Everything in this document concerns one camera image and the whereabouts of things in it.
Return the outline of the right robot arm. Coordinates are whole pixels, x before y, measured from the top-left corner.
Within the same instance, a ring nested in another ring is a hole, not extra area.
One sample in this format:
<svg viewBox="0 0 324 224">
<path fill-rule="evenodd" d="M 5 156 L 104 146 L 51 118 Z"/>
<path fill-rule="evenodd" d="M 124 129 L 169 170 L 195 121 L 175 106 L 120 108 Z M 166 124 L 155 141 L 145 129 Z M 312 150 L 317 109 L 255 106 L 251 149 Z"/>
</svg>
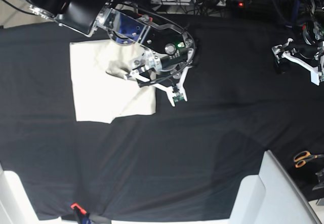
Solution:
<svg viewBox="0 0 324 224">
<path fill-rule="evenodd" d="M 172 105 L 187 100 L 184 82 L 196 44 L 176 22 L 144 8 L 137 0 L 25 0 L 28 13 L 87 37 L 103 29 L 121 46 L 137 44 L 143 53 L 131 61 L 126 80 L 166 92 Z"/>
</svg>

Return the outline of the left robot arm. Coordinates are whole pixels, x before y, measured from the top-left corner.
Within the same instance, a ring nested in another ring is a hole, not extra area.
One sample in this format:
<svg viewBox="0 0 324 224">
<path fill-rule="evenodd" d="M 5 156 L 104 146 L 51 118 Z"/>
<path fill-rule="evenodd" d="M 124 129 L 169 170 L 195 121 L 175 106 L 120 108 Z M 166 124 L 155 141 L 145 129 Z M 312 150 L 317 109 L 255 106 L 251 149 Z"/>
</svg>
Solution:
<svg viewBox="0 0 324 224">
<path fill-rule="evenodd" d="M 310 81 L 323 83 L 323 0 L 295 0 L 290 20 L 285 17 L 278 0 L 272 0 L 278 16 L 290 28 L 299 28 L 295 39 L 271 48 L 278 73 L 295 63 L 310 73 Z"/>
</svg>

